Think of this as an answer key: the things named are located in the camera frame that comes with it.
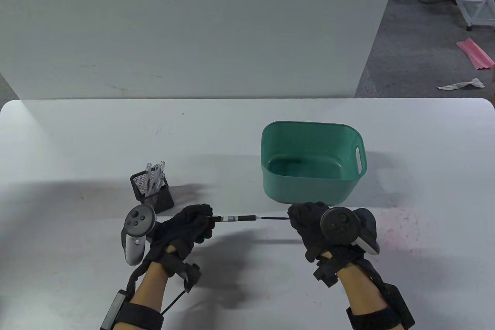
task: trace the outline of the gloved hand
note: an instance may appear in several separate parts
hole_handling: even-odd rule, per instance
[[[156,261],[168,246],[173,246],[174,254],[184,260],[191,253],[195,242],[200,244],[212,236],[212,229],[215,228],[215,222],[210,218],[212,215],[212,207],[207,204],[191,205],[172,219],[157,222],[154,232],[148,235],[152,243],[144,261]]]
[[[295,204],[288,209],[290,225],[302,237],[302,242],[307,249],[306,259],[309,262],[313,262],[315,259],[320,260],[322,259],[321,255],[328,251],[332,255],[332,261],[338,267],[362,258],[364,251],[360,247],[335,245],[323,236],[320,220],[327,210],[328,206],[323,202]]]

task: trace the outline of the vr controller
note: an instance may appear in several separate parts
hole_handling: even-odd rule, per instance
[[[368,209],[331,207],[322,215],[320,228],[323,236],[335,245],[357,245],[368,254],[380,253],[376,220]]]
[[[138,205],[127,214],[120,233],[127,264],[136,266],[141,263],[146,241],[152,240],[157,223],[154,209],[147,204]]]

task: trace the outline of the white table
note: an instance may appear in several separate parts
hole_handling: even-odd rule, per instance
[[[165,160],[180,207],[283,215],[262,189],[263,128],[346,123],[368,173],[343,204],[376,216],[372,261],[417,328],[490,328],[495,115],[481,99],[14,101],[0,114],[0,328],[98,328],[131,273],[120,246],[129,176]],[[203,277],[169,330],[350,328],[287,222],[218,224],[188,258]],[[182,288],[171,279],[165,303]]]

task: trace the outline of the electrical cable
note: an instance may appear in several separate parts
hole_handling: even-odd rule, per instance
[[[165,314],[165,312],[167,312],[167,311],[170,309],[170,307],[172,307],[172,306],[175,304],[175,302],[177,302],[177,301],[179,300],[179,298],[180,298],[182,295],[184,295],[185,293],[186,293],[186,291],[185,291],[185,290],[183,290],[183,291],[182,291],[179,295],[177,295],[177,298],[175,298],[175,299],[172,301],[172,303],[170,303],[170,305],[169,305],[166,309],[164,309],[164,310],[163,310],[163,312],[162,312],[162,313],[160,313],[160,314],[163,316],[163,315]]]

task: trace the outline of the white tissue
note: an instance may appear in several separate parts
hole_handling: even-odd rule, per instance
[[[457,84],[450,84],[450,85],[445,85],[445,86],[437,86],[438,89],[440,90],[456,90],[460,89],[462,87],[465,87],[467,85],[472,85],[478,88],[483,88],[485,87],[484,84],[477,78],[475,77],[469,82],[458,82]]]

